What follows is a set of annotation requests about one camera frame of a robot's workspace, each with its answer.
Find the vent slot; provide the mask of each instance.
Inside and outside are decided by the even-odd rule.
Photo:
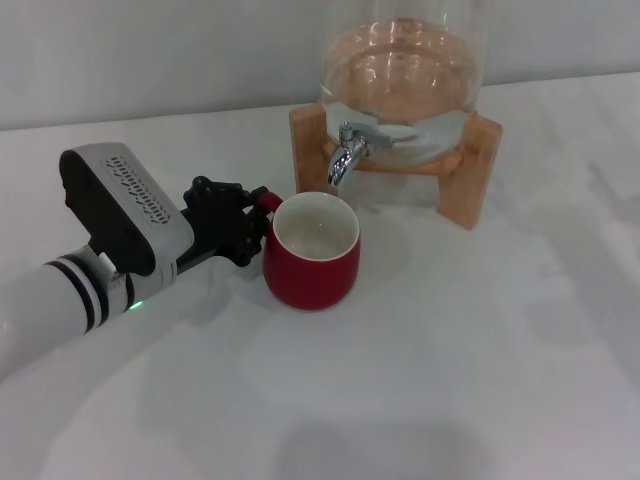
[[[138,210],[147,220],[156,225],[169,223],[171,217],[167,211],[124,157],[112,157],[105,162],[105,165],[113,179],[122,186],[125,192],[131,195]]]

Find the water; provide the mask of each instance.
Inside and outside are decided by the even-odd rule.
[[[396,19],[339,37],[325,57],[329,133],[344,121],[377,125],[396,144],[375,161],[415,165],[455,149],[479,89],[465,41],[426,22]]]

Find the white wall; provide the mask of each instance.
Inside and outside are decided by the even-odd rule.
[[[488,83],[640,70],[638,0],[496,0]],[[2,0],[0,129],[293,103],[323,0]]]

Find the wooden leg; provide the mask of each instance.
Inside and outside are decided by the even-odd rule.
[[[461,145],[462,163],[438,177],[438,213],[469,230],[475,227],[502,137],[502,126],[479,115],[469,120]]]
[[[289,114],[296,189],[301,192],[330,192],[327,182],[330,157],[324,153],[328,139],[327,113],[320,103]]]

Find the black stripe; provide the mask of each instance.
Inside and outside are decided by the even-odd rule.
[[[64,273],[65,277],[67,277],[73,284],[73,286],[76,287],[78,295],[80,295],[80,299],[84,304],[84,309],[87,311],[87,330],[86,332],[84,332],[86,334],[93,328],[93,324],[95,323],[95,312],[93,311],[93,303],[91,302],[89,292],[87,292],[87,289],[82,283],[82,280],[80,280],[74,273],[74,271],[67,267],[64,263],[60,263],[54,260],[53,262],[47,263],[47,265],[56,267],[58,270]]]
[[[84,273],[91,282],[93,289],[98,295],[100,310],[102,310],[102,318],[100,319],[100,325],[98,325],[101,326],[104,322],[107,321],[107,318],[109,318],[109,297],[107,297],[107,294],[104,292],[102,285],[100,285],[98,277],[96,277],[93,274],[93,271],[89,267],[87,267],[87,264],[84,263],[84,261],[76,255],[69,254],[65,255],[62,258],[66,258],[70,262],[73,262],[80,270],[82,270],[82,273]]]
[[[126,312],[133,306],[133,302],[136,301],[136,289],[133,287],[133,280],[131,280],[131,275],[128,273],[125,287],[127,289],[127,308],[125,308],[124,311]]]

